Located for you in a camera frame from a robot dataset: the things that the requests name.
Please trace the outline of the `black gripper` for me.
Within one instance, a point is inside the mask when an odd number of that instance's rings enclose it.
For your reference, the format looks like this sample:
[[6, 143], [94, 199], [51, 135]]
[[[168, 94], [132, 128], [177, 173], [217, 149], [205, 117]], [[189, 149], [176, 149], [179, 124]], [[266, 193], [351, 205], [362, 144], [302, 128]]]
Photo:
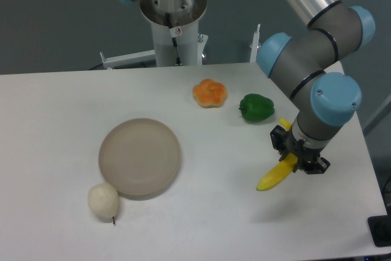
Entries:
[[289, 153], [296, 156], [297, 162], [293, 171], [302, 170], [309, 175], [323, 174], [330, 167], [330, 162], [320, 157], [322, 148], [306, 147], [303, 139], [296, 140], [292, 131], [286, 131], [277, 125], [270, 132], [272, 147], [280, 155], [279, 161], [286, 158]]

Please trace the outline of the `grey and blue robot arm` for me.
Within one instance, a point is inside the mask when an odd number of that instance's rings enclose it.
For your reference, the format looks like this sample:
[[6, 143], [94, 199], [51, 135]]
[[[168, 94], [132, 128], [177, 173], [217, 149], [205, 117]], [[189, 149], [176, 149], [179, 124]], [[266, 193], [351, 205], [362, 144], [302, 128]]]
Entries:
[[[137, 1], [152, 27], [155, 61], [160, 67], [200, 65], [198, 22], [206, 0]], [[275, 127], [271, 141], [282, 160], [295, 156], [294, 170], [322, 174], [329, 162], [321, 151], [354, 115], [361, 91], [352, 78], [326, 69], [367, 44], [375, 33], [371, 13], [341, 0], [287, 0], [307, 26], [293, 39], [285, 33], [254, 45], [256, 62], [298, 108], [292, 126]]]

